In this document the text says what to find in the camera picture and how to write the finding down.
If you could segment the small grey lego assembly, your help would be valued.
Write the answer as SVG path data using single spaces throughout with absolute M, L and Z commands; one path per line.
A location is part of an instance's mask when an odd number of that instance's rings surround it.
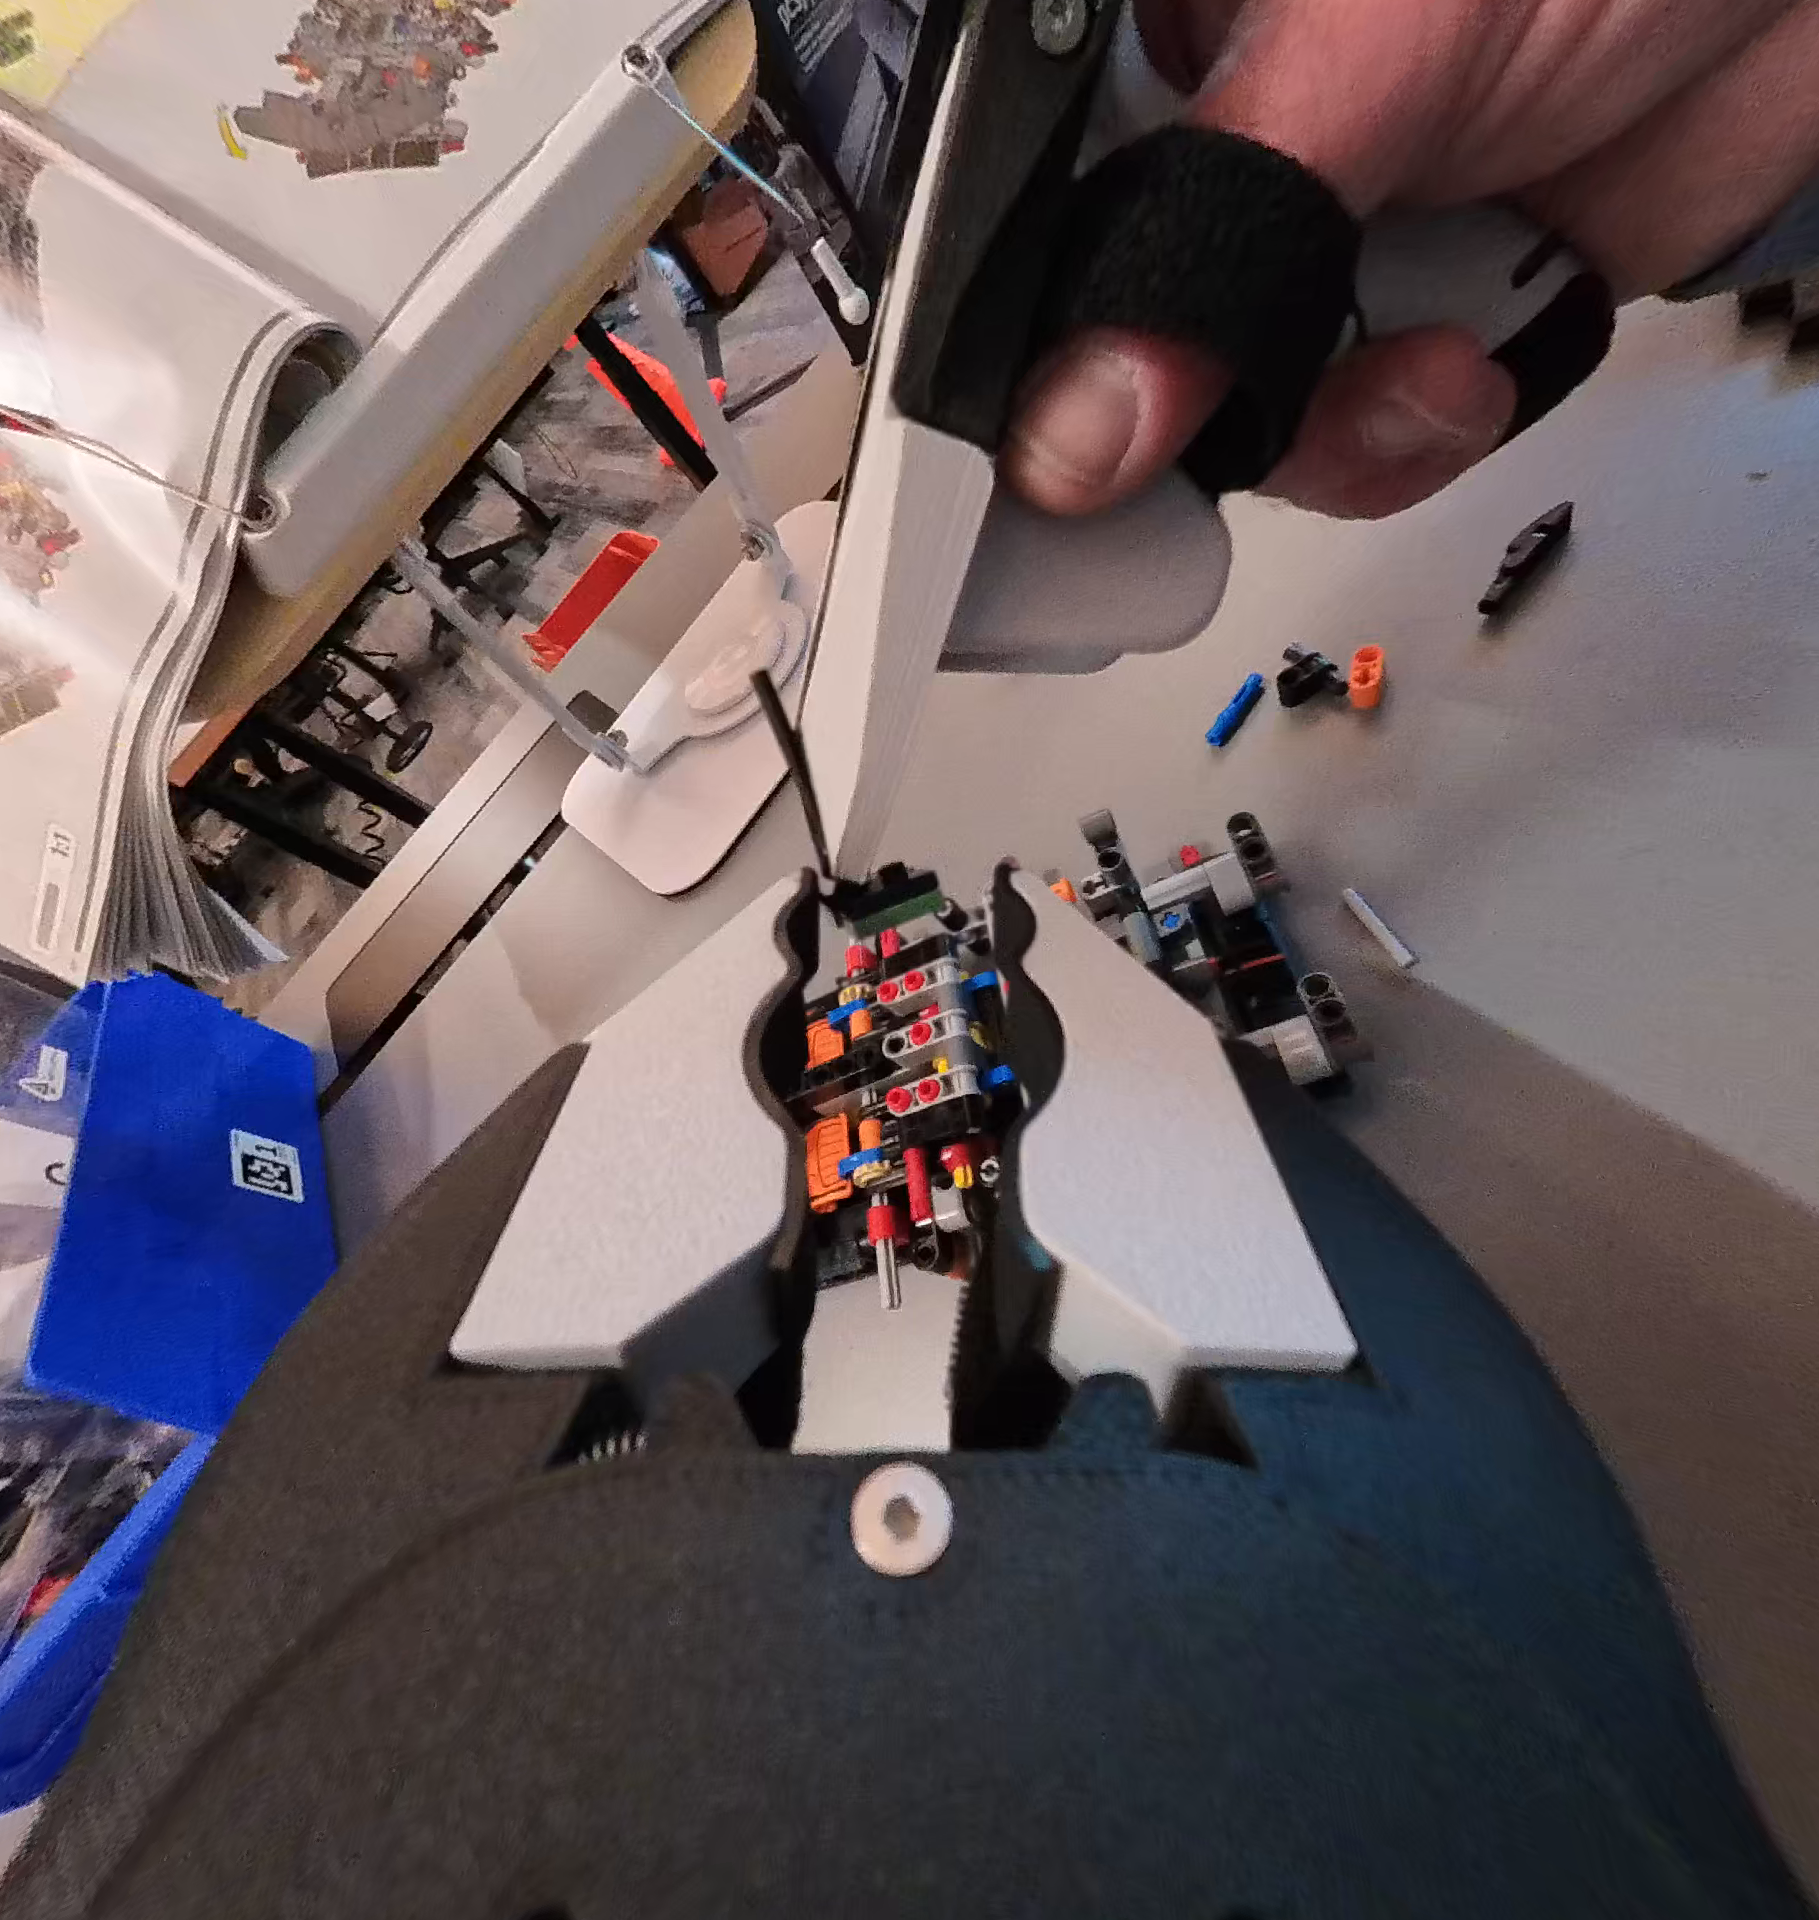
M 1288 880 L 1249 809 L 1231 810 L 1219 845 L 1184 842 L 1148 870 L 1126 850 L 1111 809 L 1076 824 L 1091 860 L 1051 890 L 1078 905 L 1116 947 L 1201 1013 L 1222 1043 L 1247 1043 L 1318 1097 L 1343 1092 L 1372 1045 L 1350 995 L 1308 967 L 1279 922 Z

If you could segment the light grey lego axle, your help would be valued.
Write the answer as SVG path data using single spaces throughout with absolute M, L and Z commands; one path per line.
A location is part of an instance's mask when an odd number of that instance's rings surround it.
M 1377 945 L 1397 972 L 1412 972 L 1421 963 L 1417 949 L 1400 937 L 1357 889 L 1340 889 L 1338 899 L 1353 924 Z

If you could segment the blue plastic bin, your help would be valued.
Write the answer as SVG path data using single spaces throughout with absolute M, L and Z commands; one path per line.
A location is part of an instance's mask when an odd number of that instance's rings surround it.
M 71 1758 L 187 1489 L 336 1266 L 311 1052 L 164 974 L 82 990 L 37 1037 L 79 1088 L 27 1380 L 188 1434 L 0 1663 L 0 1814 Z

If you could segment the lego instruction booklet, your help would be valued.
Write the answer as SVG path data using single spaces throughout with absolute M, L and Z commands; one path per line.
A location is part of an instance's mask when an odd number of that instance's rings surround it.
M 0 947 L 262 945 L 175 736 L 334 622 L 694 183 L 728 5 L 0 5 Z

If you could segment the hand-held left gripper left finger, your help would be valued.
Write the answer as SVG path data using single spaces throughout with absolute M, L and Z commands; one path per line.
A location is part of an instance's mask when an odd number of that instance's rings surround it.
M 765 887 L 588 1033 L 453 1360 L 748 1376 L 774 1352 L 790 1135 L 751 1033 L 797 980 L 793 922 L 816 928 L 815 875 Z

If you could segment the large lego chassis assembly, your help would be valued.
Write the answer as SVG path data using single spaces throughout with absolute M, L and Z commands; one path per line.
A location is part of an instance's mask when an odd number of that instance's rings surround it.
M 786 1149 L 767 1286 L 778 1328 L 800 1330 L 827 1286 L 894 1309 L 916 1274 L 988 1284 L 1023 1101 L 986 911 L 898 861 L 836 875 L 800 732 L 767 670 L 749 688 L 812 853 L 773 890 L 778 984 L 743 1062 Z

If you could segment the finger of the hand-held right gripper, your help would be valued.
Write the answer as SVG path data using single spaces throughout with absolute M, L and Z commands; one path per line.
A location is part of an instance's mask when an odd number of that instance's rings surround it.
M 949 153 L 982 35 L 965 5 L 881 280 L 840 531 L 826 578 L 826 849 L 841 879 L 874 870 L 993 488 L 988 455 L 896 400 L 942 227 Z

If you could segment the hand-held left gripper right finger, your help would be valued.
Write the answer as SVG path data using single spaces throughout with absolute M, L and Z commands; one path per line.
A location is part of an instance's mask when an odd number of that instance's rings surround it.
M 1136 1380 L 1156 1413 L 1202 1373 L 1348 1370 L 1357 1339 L 1209 1021 L 1028 870 L 999 863 L 988 901 L 1051 1370 Z

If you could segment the printed lego box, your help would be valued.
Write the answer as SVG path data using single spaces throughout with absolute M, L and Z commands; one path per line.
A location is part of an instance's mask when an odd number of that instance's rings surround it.
M 497 294 L 505 214 L 486 208 L 495 277 L 476 304 L 516 338 L 472 350 L 454 399 L 376 427 L 413 464 L 390 457 L 390 491 L 336 516 L 301 591 L 239 572 L 191 697 L 175 822 L 213 858 L 218 893 L 291 949 L 221 995 L 316 1052 L 324 1106 L 537 870 L 583 764 L 438 604 L 522 640 L 608 533 L 661 533 L 707 475 L 697 436 L 597 321 L 648 240 L 694 269 L 721 230 L 707 149 L 664 118 L 653 154 L 608 236 L 567 238 L 543 267 L 541 306 Z M 623 370 L 641 416 L 590 382 L 594 365 Z

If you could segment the person's right forearm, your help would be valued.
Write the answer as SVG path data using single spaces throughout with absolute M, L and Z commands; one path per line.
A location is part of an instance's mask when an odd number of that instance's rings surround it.
M 1688 279 L 1661 290 L 1667 301 L 1695 301 L 1720 291 L 1744 290 L 1759 282 L 1792 280 L 1796 275 L 1819 267 L 1819 170 L 1793 196 L 1759 227 L 1710 267 Z

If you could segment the plastic bag of lego pieces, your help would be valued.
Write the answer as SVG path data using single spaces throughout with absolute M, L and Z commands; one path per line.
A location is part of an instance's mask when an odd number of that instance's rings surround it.
M 0 1665 L 188 1439 L 0 1374 Z

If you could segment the person's right hand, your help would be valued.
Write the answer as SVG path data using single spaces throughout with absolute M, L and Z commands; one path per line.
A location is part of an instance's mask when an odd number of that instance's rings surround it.
M 1618 300 L 1724 262 L 1819 172 L 1819 1 L 1133 5 L 1151 71 L 1199 127 L 1250 136 L 1357 217 L 1507 199 Z M 1146 488 L 1230 393 L 1204 348 L 1099 326 L 1046 359 L 1002 477 L 1091 516 Z M 1447 326 L 1338 360 L 1263 492 L 1375 519 L 1503 442 L 1515 387 Z

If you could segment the long black lego piece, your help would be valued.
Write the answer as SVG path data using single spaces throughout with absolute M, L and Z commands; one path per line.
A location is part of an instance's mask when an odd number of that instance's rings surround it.
M 1481 621 L 1505 621 L 1515 611 L 1531 585 L 1565 550 L 1573 516 L 1573 499 L 1562 499 L 1512 535 L 1489 585 L 1477 599 L 1474 611 Z

